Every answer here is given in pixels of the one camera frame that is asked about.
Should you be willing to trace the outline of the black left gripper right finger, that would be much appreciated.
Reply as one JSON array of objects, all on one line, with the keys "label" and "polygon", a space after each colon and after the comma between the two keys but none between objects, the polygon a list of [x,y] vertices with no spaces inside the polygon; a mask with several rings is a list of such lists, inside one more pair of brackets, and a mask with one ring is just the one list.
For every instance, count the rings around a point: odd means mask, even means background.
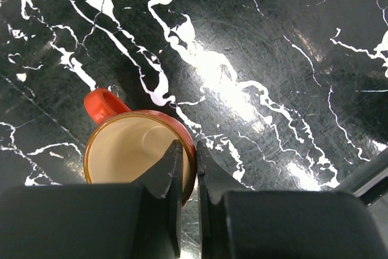
[{"label": "black left gripper right finger", "polygon": [[386,258],[361,200],[346,192],[254,191],[196,147],[203,258]]}]

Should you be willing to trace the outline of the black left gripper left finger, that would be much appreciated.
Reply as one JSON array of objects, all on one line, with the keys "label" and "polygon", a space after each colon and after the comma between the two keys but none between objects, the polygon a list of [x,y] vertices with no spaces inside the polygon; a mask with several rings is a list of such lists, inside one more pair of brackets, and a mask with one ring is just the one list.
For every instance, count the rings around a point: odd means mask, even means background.
[{"label": "black left gripper left finger", "polygon": [[183,148],[125,184],[16,187],[1,195],[2,258],[178,258]]}]

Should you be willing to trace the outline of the orange mug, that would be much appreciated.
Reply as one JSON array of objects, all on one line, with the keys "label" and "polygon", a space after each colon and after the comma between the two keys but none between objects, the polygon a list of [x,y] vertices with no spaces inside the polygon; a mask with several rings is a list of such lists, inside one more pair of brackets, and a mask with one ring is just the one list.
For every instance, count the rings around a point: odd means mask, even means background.
[{"label": "orange mug", "polygon": [[135,181],[178,140],[183,148],[182,200],[190,198],[196,177],[196,147],[182,123],[156,110],[131,110],[103,87],[85,96],[84,107],[97,124],[84,154],[89,184]]}]

